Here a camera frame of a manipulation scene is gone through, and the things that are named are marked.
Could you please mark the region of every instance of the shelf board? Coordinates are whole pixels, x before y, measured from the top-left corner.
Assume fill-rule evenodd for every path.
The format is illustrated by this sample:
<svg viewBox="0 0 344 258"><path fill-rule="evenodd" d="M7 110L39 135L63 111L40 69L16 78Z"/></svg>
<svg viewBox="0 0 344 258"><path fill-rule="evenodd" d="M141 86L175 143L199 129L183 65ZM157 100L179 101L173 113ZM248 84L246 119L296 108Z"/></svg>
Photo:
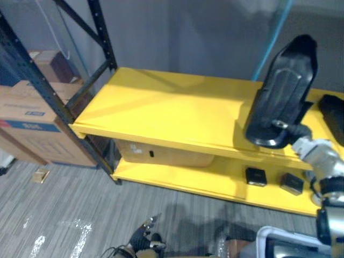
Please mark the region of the shelf board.
<svg viewBox="0 0 344 258"><path fill-rule="evenodd" d="M286 167L310 169L290 146L267 149L244 136L245 122L261 82L119 68L70 125L79 137L100 135ZM323 94L311 90L317 102ZM303 119L315 138L336 144L317 105Z"/></svg>
<svg viewBox="0 0 344 258"><path fill-rule="evenodd" d="M246 184L245 169L248 166L266 171L268 184L265 187ZM206 168L130 163L121 159L112 177L315 216L318 207L311 201L309 183L304 183L303 193L299 196L280 188L279 181L286 172L303 179L302 170L226 157L215 157L212 164Z"/></svg>

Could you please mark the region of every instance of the beige box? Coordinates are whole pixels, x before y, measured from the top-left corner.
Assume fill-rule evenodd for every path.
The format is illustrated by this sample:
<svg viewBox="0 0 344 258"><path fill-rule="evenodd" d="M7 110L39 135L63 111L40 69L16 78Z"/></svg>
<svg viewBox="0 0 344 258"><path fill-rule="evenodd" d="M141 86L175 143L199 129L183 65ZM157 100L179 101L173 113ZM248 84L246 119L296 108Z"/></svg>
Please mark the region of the beige box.
<svg viewBox="0 0 344 258"><path fill-rule="evenodd" d="M12 87L0 85L0 96L2 94L7 94L11 89ZM34 154L20 142L16 141L15 138L13 138L11 135L9 135L1 129L0 148L6 151L7 153L10 153L19 160L23 160L30 163L38 163L41 165L47 164L47 161Z"/></svg>
<svg viewBox="0 0 344 258"><path fill-rule="evenodd" d="M214 159L214 155L190 152L188 150L118 139L115 142L123 159L128 162L207 167Z"/></svg>
<svg viewBox="0 0 344 258"><path fill-rule="evenodd" d="M50 82L68 83L74 76L67 60L59 51L29 51L29 55Z"/></svg>
<svg viewBox="0 0 344 258"><path fill-rule="evenodd" d="M49 83L64 104L66 104L82 86L80 83ZM36 91L35 87L29 81L25 80L18 82L16 85L12 87L10 91L7 91L6 93L21 96L23 98L42 99L38 91Z"/></svg>
<svg viewBox="0 0 344 258"><path fill-rule="evenodd" d="M16 84L13 92L0 96L0 128L44 160L94 167L96 162L71 137L48 104L39 95L32 95L33 87L29 96L20 94L20 88L25 87L32 86Z"/></svg>

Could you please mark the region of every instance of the robotic hand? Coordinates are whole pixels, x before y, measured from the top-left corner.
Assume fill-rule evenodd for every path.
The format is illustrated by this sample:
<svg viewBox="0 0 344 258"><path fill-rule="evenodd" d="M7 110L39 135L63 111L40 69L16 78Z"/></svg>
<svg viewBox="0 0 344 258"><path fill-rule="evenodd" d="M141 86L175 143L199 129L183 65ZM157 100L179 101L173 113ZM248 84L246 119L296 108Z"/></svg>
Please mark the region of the robotic hand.
<svg viewBox="0 0 344 258"><path fill-rule="evenodd" d="M154 226L154 223L158 220L158 218L159 215L147 219L134 232L127 245L114 248L114 251L108 257L136 258L136 253L140 250L153 249L159 253L161 250L165 249L166 244L161 241L161 238L158 234L153 234L151 240L147 238L147 236L151 233L149 230Z"/></svg>
<svg viewBox="0 0 344 258"><path fill-rule="evenodd" d="M332 246L333 257L344 257L344 161L329 141L312 140L307 126L280 120L272 124L287 131L292 149L312 166L322 195L322 207L317 212L318 239Z"/></svg>

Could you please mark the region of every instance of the small black box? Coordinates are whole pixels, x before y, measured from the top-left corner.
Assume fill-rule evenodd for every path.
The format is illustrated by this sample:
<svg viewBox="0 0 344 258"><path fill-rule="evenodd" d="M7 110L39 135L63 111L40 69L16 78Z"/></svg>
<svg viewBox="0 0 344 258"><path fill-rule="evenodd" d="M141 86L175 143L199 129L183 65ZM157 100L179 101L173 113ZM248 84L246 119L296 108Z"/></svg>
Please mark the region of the small black box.
<svg viewBox="0 0 344 258"><path fill-rule="evenodd" d="M290 173L286 173L282 176L281 188L293 195L300 195L302 194L303 180Z"/></svg>
<svg viewBox="0 0 344 258"><path fill-rule="evenodd" d="M258 187L265 187L267 185L265 171L257 168L247 168L246 182L247 184L257 185Z"/></svg>

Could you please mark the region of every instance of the floor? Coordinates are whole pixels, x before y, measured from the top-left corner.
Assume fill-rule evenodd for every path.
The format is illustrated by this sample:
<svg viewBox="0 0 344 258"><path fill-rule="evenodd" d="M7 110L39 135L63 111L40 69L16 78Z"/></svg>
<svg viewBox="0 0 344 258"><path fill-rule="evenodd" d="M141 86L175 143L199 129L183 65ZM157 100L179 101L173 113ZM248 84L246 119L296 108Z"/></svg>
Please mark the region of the floor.
<svg viewBox="0 0 344 258"><path fill-rule="evenodd" d="M314 218L133 182L117 186L102 170L48 165L44 183L33 183L38 167L17 161L0 177L0 257L100 257L159 213L152 232L167 242L165 256L215 254L218 239L253 240L264 225L316 233Z"/></svg>

